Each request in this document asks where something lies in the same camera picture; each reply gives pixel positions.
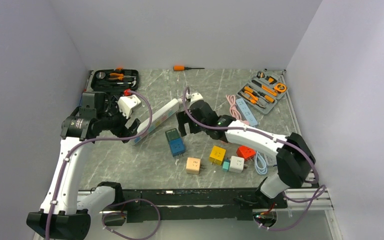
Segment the white power strip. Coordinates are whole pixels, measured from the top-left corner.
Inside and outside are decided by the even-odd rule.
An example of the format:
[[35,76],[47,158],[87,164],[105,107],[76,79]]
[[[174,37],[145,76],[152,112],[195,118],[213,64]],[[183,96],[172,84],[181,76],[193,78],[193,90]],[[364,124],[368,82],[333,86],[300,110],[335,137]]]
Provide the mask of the white power strip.
[[160,108],[159,110],[157,110],[155,113],[152,114],[151,121],[148,118],[138,126],[137,132],[140,133],[140,132],[144,131],[145,128],[150,123],[149,128],[144,132],[144,134],[142,134],[142,135],[140,135],[134,139],[131,139],[128,143],[131,144],[132,146],[137,145],[149,133],[151,133],[153,130],[155,130],[159,125],[161,125],[169,117],[174,115],[180,109],[181,104],[182,104],[182,100],[180,98],[174,98],[171,101],[169,101],[162,108]]

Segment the dark green cube adapter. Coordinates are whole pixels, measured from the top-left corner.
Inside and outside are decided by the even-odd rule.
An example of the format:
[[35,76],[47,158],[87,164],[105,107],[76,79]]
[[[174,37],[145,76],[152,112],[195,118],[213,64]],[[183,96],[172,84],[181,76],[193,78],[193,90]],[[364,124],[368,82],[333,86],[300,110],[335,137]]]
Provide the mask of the dark green cube adapter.
[[168,142],[171,142],[171,141],[180,139],[181,135],[176,128],[172,128],[172,129],[165,131],[165,137],[166,137]]

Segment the black tool case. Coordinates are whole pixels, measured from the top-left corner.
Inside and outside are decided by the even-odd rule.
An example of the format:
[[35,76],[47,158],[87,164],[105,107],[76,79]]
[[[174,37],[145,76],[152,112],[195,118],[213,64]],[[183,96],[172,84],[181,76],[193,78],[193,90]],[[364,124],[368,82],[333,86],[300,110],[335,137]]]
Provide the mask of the black tool case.
[[126,90],[136,91],[139,87],[140,76],[135,69],[122,67],[114,69],[98,69],[89,71],[84,92],[104,92],[109,99],[116,103],[125,95]]

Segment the blue cube adapter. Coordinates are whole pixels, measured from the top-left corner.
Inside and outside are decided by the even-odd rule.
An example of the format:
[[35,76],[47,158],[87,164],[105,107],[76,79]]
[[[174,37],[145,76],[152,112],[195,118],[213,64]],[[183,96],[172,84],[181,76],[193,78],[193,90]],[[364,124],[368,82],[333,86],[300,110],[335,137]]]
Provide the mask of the blue cube adapter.
[[168,145],[170,148],[171,155],[173,157],[182,155],[186,152],[186,147],[185,147],[184,142],[181,138],[177,138],[177,139],[169,141]]

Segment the light blue power strip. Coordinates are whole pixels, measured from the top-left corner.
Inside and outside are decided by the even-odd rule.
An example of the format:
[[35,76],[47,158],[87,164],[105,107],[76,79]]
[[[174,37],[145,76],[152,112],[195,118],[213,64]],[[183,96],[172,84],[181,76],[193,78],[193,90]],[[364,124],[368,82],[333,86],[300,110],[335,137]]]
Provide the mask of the light blue power strip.
[[250,126],[257,127],[259,125],[258,121],[256,120],[255,116],[249,109],[246,101],[243,98],[237,98],[235,100],[236,108],[240,112],[242,119],[247,121]]

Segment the yellow cube adapter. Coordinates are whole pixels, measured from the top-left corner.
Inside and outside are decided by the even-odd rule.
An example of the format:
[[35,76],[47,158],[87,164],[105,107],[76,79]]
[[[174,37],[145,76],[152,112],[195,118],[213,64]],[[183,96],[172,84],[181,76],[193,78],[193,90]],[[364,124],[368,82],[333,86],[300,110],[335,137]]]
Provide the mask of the yellow cube adapter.
[[209,155],[209,162],[214,165],[221,166],[223,164],[226,151],[226,149],[214,145]]

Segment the beige cube adapter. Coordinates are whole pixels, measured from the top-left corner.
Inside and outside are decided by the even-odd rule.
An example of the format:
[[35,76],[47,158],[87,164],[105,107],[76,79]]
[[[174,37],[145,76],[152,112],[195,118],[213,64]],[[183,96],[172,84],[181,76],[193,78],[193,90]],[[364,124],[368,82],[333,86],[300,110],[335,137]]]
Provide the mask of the beige cube adapter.
[[201,164],[200,158],[188,157],[186,161],[185,170],[187,174],[199,175],[201,170],[206,168],[205,165]]

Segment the teal cube adapter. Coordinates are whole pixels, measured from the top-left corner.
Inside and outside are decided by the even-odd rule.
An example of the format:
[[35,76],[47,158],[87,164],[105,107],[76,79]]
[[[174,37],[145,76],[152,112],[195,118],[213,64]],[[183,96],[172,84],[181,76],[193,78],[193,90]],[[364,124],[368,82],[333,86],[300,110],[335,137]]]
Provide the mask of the teal cube adapter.
[[221,168],[223,172],[228,172],[230,168],[230,162],[228,160],[223,161]]

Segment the red cube adapter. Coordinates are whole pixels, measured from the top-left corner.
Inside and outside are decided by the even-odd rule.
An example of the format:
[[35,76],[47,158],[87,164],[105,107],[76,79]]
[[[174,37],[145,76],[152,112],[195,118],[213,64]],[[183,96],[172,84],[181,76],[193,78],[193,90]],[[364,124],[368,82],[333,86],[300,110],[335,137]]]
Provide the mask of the red cube adapter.
[[256,151],[247,146],[241,145],[236,150],[236,155],[245,161],[252,161],[256,155]]

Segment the white cube adapter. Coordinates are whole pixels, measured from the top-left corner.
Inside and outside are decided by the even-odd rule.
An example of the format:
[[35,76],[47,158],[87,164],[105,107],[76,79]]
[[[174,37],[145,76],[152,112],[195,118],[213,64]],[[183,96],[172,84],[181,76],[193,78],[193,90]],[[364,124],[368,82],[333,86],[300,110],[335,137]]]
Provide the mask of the white cube adapter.
[[239,156],[232,156],[229,162],[229,172],[242,173],[248,166],[245,163],[245,159]]

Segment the grey tool case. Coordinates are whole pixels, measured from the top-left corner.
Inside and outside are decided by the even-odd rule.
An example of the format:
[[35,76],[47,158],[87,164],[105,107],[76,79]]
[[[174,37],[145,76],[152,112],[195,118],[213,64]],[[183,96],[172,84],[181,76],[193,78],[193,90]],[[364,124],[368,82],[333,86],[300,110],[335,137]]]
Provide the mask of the grey tool case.
[[240,88],[236,96],[261,114],[267,115],[288,92],[284,73],[284,70],[260,70]]

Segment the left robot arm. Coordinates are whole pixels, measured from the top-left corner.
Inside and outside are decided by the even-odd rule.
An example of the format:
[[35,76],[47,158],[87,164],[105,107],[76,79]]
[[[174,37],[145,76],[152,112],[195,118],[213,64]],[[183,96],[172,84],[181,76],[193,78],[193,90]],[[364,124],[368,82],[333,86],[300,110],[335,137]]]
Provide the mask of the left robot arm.
[[83,170],[94,144],[105,141],[99,135],[111,131],[115,140],[127,143],[137,137],[141,124],[130,116],[105,92],[85,91],[81,104],[63,121],[59,159],[55,173],[40,205],[30,212],[26,224],[45,240],[83,240],[92,219],[104,208],[119,209],[125,200],[117,182],[101,182],[84,200],[78,201]]

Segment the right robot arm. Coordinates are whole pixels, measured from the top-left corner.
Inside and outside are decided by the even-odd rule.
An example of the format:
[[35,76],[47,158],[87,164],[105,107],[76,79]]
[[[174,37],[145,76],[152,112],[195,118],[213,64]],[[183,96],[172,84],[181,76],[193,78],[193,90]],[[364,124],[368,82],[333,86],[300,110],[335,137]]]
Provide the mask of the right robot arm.
[[280,135],[246,125],[229,115],[217,115],[204,100],[197,100],[176,113],[178,129],[185,136],[185,125],[192,134],[205,132],[214,140],[251,148],[275,159],[277,173],[266,177],[255,194],[256,203],[269,207],[275,197],[290,188],[300,188],[315,170],[315,159],[303,137],[295,132]]

